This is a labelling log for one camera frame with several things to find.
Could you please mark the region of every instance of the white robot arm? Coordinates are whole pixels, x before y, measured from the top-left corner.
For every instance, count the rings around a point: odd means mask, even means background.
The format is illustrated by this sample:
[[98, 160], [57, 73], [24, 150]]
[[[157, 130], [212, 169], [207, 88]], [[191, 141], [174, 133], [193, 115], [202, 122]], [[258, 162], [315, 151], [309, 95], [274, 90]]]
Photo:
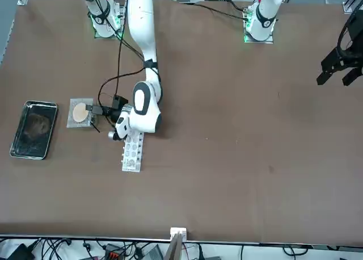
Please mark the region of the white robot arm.
[[109, 24], [116, 31], [120, 29], [121, 23], [118, 18], [120, 15], [120, 4], [114, 0], [85, 0], [85, 2], [91, 13], [93, 26], [101, 37], [110, 37], [115, 33]]
[[[95, 29], [102, 37], [112, 36], [120, 28], [117, 11], [112, 10], [112, 0], [85, 0]], [[133, 90], [133, 105], [125, 104], [115, 124], [115, 131], [108, 137], [124, 139], [131, 130], [154, 133], [161, 123], [158, 103], [162, 88], [158, 74], [157, 52], [154, 35], [153, 0], [128, 0], [128, 24], [132, 38], [140, 47], [146, 68], [146, 81], [137, 83]]]
[[281, 3], [282, 0], [261, 0], [254, 3], [251, 24], [247, 32], [255, 40], [264, 41], [270, 37]]

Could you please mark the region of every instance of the tray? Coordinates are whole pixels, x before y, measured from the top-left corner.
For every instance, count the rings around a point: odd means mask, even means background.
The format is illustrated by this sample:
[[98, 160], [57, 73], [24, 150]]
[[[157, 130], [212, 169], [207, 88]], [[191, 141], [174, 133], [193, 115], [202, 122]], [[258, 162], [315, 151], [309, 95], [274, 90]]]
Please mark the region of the tray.
[[55, 103], [26, 101], [10, 147], [10, 156], [43, 160], [47, 156], [57, 113]]

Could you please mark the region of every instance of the floor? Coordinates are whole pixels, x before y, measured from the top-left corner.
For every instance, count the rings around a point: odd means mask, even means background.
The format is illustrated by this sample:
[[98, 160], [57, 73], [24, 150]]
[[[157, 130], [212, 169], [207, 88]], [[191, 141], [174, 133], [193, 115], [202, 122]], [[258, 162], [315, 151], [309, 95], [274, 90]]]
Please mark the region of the floor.
[[[24, 243], [26, 246], [29, 246], [33, 243], [34, 240], [6, 240], [0, 244], [0, 257], [7, 258], [11, 255], [11, 253], [21, 244]], [[98, 245], [95, 241], [86, 241], [86, 243], [90, 244], [91, 250], [90, 254], [92, 257], [98, 257], [101, 259], [104, 256], [104, 250]], [[106, 245], [109, 242], [100, 241], [101, 245]], [[113, 245], [123, 247], [124, 244], [122, 242], [110, 242]], [[139, 243], [137, 246], [140, 248], [146, 243]], [[143, 250], [143, 254], [146, 255], [156, 244], [149, 244]], [[158, 244], [159, 248], [163, 255], [165, 255], [168, 244]], [[41, 259], [41, 249], [43, 246], [43, 241], [41, 241], [34, 249], [33, 255], [35, 259]], [[188, 252], [188, 256], [183, 249], [181, 253], [182, 260], [197, 260], [199, 258], [199, 248], [196, 244], [186, 243], [185, 247]], [[241, 246], [239, 245], [209, 245], [202, 244], [202, 252], [206, 260], [209, 257], [220, 257], [221, 260], [233, 260], [233, 259], [241, 259]], [[49, 248], [48, 244], [45, 243], [44, 252]], [[48, 259], [52, 250], [49, 250], [48, 253], [44, 257]], [[295, 249], [295, 253], [301, 253], [305, 250]], [[127, 253], [131, 252], [130, 257], [127, 259], [132, 259], [133, 252], [128, 250]], [[60, 258], [62, 260], [78, 260], [85, 259], [90, 257], [86, 249], [83, 247], [83, 241], [72, 241], [71, 245], [67, 246], [67, 244], [63, 243], [57, 250]], [[332, 250], [315, 250], [310, 249], [305, 255], [297, 256], [297, 260], [339, 260], [340, 258], [346, 260], [358, 260], [363, 258], [363, 253], [359, 252], [351, 252], [351, 251], [332, 251]], [[290, 257], [284, 254], [282, 248], [271, 248], [271, 247], [257, 247], [257, 246], [244, 246], [243, 248], [243, 260], [265, 260], [265, 259], [275, 259], [275, 260], [293, 260], [293, 257]]]

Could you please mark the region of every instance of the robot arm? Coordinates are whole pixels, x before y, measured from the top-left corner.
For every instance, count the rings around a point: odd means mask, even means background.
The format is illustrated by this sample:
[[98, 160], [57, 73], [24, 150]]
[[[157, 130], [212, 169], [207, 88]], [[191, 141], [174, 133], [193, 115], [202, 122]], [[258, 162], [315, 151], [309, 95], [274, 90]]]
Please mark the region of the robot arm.
[[282, 0], [261, 0], [254, 3], [251, 25], [247, 32], [257, 41], [268, 39], [273, 31], [276, 14]]
[[115, 33], [109, 25], [116, 31], [120, 29], [119, 3], [114, 0], [85, 0], [85, 3], [90, 11], [93, 26], [101, 37], [111, 37]]
[[154, 133], [161, 123], [158, 103], [162, 98], [162, 88], [155, 46], [153, 0], [129, 0], [128, 24], [146, 62], [146, 81], [135, 85], [133, 106], [124, 106], [115, 125], [120, 139], [126, 137], [131, 129]]
[[[337, 46], [321, 62], [322, 72], [316, 79], [318, 85], [325, 84], [331, 76], [338, 71], [352, 68], [342, 79], [344, 86], [349, 86], [354, 80], [362, 76], [363, 69], [363, 10], [360, 6], [348, 18], [341, 30]], [[341, 41], [348, 30], [351, 37], [351, 46], [342, 50]]]

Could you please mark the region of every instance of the tabletop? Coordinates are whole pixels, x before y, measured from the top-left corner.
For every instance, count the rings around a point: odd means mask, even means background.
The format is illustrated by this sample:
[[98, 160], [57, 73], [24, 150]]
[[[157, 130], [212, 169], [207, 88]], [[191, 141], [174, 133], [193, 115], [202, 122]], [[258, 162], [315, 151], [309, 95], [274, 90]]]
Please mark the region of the tabletop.
[[[154, 19], [163, 122], [142, 171], [125, 173], [103, 119], [101, 133], [66, 128], [70, 98], [96, 100], [116, 75], [117, 40], [94, 39], [82, 0], [18, 7], [0, 67], [0, 231], [363, 245], [363, 82], [315, 81], [341, 6], [283, 4], [273, 45], [245, 44], [241, 20], [198, 6], [155, 0]], [[123, 47], [122, 73], [140, 67]], [[119, 94], [142, 79], [121, 79]], [[9, 156], [27, 100], [59, 106], [43, 161]]]

